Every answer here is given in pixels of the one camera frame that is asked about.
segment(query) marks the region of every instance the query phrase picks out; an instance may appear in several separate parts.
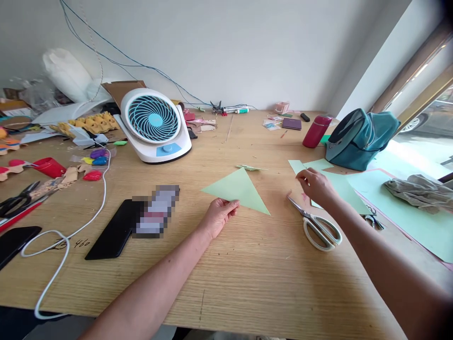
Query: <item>teal backpack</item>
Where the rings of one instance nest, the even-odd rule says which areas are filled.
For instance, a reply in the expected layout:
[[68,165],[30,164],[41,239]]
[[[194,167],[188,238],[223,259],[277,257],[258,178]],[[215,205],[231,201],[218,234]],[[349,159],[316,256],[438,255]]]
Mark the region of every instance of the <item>teal backpack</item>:
[[374,156],[387,147],[400,122],[391,112],[365,113],[356,109],[338,124],[326,144],[332,164],[365,171]]

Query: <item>fan knob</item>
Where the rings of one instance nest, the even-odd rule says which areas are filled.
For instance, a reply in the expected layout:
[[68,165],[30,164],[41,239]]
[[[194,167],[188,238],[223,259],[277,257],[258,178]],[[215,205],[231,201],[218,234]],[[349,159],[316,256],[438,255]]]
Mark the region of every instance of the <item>fan knob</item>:
[[165,145],[163,148],[164,152],[167,152],[167,153],[170,153],[173,151],[173,148],[171,147],[171,145]]

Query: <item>smartphone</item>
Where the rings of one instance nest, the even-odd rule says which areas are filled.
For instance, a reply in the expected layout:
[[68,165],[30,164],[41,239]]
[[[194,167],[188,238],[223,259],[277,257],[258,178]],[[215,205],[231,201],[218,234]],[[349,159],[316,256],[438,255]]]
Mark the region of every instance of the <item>smartphone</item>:
[[42,230],[41,227],[22,227],[8,230],[0,237],[0,270]]
[[85,256],[85,260],[102,260],[120,256],[132,228],[140,221],[144,205],[145,202],[124,200]]

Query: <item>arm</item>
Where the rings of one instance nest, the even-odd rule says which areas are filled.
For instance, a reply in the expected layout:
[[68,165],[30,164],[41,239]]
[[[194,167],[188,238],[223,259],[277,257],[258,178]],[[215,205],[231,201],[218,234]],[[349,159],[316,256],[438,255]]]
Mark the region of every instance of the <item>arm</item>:
[[79,340],[151,339],[192,269],[238,207],[239,201],[212,201],[198,227],[127,287]]
[[451,306],[449,296],[370,228],[324,175],[309,168],[296,178],[341,227],[408,339],[433,338]]

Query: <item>dark purple notebook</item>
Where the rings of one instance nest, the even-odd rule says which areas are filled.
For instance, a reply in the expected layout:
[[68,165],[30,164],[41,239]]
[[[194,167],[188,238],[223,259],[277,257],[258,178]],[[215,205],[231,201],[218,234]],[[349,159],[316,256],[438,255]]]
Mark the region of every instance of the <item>dark purple notebook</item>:
[[302,122],[298,119],[285,118],[282,128],[291,128],[293,130],[302,130]]

